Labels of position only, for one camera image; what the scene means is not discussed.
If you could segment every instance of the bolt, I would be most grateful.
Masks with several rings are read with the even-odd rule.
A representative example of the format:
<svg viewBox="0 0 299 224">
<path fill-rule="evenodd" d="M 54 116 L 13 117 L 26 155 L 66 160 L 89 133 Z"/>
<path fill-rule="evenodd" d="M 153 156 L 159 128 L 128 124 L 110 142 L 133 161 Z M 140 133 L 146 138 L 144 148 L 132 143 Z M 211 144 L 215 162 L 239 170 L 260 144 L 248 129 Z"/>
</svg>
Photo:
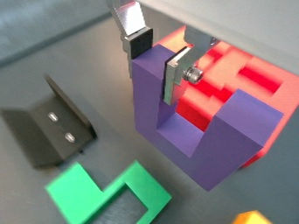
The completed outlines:
<svg viewBox="0 0 299 224">
<path fill-rule="evenodd" d="M 211 38 L 209 45 L 213 46 L 217 43 L 217 40 L 215 38 Z"/>
<path fill-rule="evenodd" d="M 192 84 L 197 84 L 203 77 L 203 71 L 192 66 L 189 69 L 184 72 L 183 78 Z"/>
<path fill-rule="evenodd" d="M 66 138 L 66 140 L 68 140 L 72 144 L 74 143 L 76 138 L 74 138 L 74 136 L 73 136 L 70 133 L 66 133 L 66 134 L 65 134 L 65 138 Z"/>
<path fill-rule="evenodd" d="M 48 114 L 48 117 L 53 122 L 57 122 L 60 120 L 58 117 L 52 112 Z"/>
</svg>

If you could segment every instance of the toy block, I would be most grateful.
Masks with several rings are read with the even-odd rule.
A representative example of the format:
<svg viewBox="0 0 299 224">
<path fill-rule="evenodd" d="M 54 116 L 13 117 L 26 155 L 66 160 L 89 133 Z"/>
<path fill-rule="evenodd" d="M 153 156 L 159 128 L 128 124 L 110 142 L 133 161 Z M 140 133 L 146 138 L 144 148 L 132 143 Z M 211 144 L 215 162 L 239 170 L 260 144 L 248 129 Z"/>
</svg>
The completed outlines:
<svg viewBox="0 0 299 224">
<path fill-rule="evenodd" d="M 46 186 L 46 192 L 69 224 L 89 223 L 116 195 L 128 187 L 140 199 L 146 212 L 137 224 L 148 224 L 161 212 L 172 196 L 145 168 L 134 161 L 101 191 L 76 163 Z"/>
<path fill-rule="evenodd" d="M 232 224 L 272 224 L 259 211 L 241 213 Z"/>
<path fill-rule="evenodd" d="M 261 150 L 283 114 L 237 90 L 203 132 L 163 100 L 164 62 L 156 45 L 132 62 L 134 128 L 208 191 Z"/>
</svg>

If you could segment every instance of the black metal bracket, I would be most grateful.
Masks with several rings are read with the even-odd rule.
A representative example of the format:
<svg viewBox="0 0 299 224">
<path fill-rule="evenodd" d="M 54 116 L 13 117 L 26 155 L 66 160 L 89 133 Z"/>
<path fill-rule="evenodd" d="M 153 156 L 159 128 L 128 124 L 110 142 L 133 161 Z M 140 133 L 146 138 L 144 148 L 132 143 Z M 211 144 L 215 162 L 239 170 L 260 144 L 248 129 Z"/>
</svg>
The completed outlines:
<svg viewBox="0 0 299 224">
<path fill-rule="evenodd" d="M 4 121 L 34 168 L 58 165 L 97 137 L 88 118 L 46 75 L 54 95 L 29 111 L 1 109 Z"/>
<path fill-rule="evenodd" d="M 141 33 L 137 32 L 126 37 L 129 42 L 130 60 L 148 51 L 153 46 L 153 29 L 145 27 L 140 32 Z"/>
</svg>

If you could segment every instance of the gray table surface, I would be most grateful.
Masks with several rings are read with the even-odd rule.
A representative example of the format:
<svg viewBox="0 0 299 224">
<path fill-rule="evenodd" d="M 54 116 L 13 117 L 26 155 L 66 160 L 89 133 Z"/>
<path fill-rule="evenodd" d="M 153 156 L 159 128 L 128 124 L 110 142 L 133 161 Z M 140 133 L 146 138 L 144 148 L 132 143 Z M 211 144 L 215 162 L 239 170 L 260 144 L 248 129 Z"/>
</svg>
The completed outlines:
<svg viewBox="0 0 299 224">
<path fill-rule="evenodd" d="M 156 12 L 146 10 L 144 14 L 154 39 L 180 26 Z M 98 139 L 84 155 L 76 155 L 61 167 L 36 171 L 0 119 L 1 224 L 65 223 L 42 187 L 74 161 L 105 187 L 134 160 L 172 195 L 153 223 L 231 223 L 239 213 L 251 210 L 259 210 L 273 223 L 299 223 L 299 150 L 291 131 L 267 157 L 239 170 L 211 192 L 204 192 L 136 132 L 126 55 L 112 18 L 0 68 L 1 108 L 28 109 L 52 93 L 44 73 L 86 115 Z M 296 135 L 297 126 L 291 127 Z M 134 223 L 144 211 L 125 191 L 93 223 Z"/>
<path fill-rule="evenodd" d="M 105 0 L 0 0 L 0 66 L 108 14 Z"/>
</svg>

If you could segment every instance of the purple u-shaped block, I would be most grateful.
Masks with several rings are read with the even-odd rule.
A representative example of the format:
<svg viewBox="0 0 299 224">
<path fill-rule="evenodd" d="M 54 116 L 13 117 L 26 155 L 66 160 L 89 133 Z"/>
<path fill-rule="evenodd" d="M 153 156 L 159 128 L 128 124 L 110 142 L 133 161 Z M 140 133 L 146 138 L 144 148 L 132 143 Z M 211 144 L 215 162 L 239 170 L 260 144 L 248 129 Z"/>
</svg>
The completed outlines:
<svg viewBox="0 0 299 224">
<path fill-rule="evenodd" d="M 164 62 L 157 45 L 132 61 L 134 128 L 208 191 L 261 150 L 283 114 L 237 90 L 199 130 L 163 100 Z"/>
</svg>

